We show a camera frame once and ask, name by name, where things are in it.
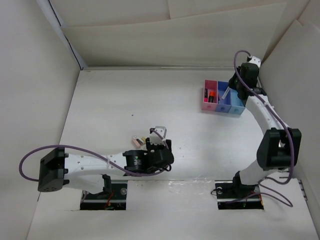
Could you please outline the orange highlighter black body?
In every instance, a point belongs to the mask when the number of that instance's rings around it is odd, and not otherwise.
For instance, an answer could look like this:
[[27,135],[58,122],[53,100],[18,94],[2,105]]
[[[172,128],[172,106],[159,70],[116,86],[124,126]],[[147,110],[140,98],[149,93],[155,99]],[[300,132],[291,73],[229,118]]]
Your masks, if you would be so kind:
[[216,93],[214,91],[210,91],[209,92],[209,96],[208,96],[208,102],[209,103],[214,103],[215,97],[216,97]]

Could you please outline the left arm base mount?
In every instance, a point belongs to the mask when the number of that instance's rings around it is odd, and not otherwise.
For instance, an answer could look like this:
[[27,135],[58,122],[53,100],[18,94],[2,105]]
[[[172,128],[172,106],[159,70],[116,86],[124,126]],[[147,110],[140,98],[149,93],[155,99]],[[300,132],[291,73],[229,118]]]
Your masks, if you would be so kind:
[[80,201],[82,211],[125,211],[127,208],[128,182],[101,176],[102,190],[98,193],[84,191]]

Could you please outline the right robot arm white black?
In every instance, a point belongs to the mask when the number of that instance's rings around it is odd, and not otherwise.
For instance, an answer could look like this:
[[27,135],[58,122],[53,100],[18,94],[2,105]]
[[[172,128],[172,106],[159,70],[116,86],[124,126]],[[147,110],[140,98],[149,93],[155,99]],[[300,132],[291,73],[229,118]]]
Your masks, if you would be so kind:
[[257,86],[259,71],[257,63],[242,63],[228,82],[263,133],[255,161],[233,177],[231,191],[237,197],[253,191],[259,181],[277,170],[293,171],[302,140],[301,131],[283,122],[270,105],[266,92]]

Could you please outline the white marker pink cap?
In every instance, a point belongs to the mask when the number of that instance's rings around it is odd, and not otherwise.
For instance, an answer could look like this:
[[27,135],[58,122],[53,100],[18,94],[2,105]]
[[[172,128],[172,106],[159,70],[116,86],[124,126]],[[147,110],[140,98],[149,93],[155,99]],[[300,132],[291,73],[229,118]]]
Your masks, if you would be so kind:
[[222,94],[222,96],[220,97],[220,99],[221,99],[222,101],[227,97],[229,91],[230,91],[230,88],[227,87],[226,90],[224,91],[224,93]]

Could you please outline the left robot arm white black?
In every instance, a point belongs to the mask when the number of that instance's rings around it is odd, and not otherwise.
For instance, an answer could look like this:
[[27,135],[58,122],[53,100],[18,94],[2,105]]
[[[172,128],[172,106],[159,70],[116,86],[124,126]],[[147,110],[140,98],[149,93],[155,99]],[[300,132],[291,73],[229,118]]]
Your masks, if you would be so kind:
[[104,199],[112,192],[112,177],[152,177],[169,172],[173,163],[172,141],[161,139],[156,143],[151,136],[146,139],[146,149],[114,155],[77,155],[56,147],[40,160],[37,190],[49,193],[71,188]]

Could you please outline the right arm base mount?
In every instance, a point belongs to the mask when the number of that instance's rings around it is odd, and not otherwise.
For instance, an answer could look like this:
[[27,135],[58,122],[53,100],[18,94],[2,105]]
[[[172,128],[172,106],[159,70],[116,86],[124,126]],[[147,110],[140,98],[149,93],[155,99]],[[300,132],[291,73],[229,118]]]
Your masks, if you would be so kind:
[[232,180],[215,180],[211,195],[216,196],[219,210],[263,210],[258,184],[243,185],[238,176]]

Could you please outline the pink highlighter black body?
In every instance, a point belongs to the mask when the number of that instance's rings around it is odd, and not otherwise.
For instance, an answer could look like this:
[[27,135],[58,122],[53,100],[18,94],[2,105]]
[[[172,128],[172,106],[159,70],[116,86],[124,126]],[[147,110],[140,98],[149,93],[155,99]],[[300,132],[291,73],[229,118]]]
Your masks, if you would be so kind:
[[208,102],[208,89],[204,88],[204,102],[207,103]]

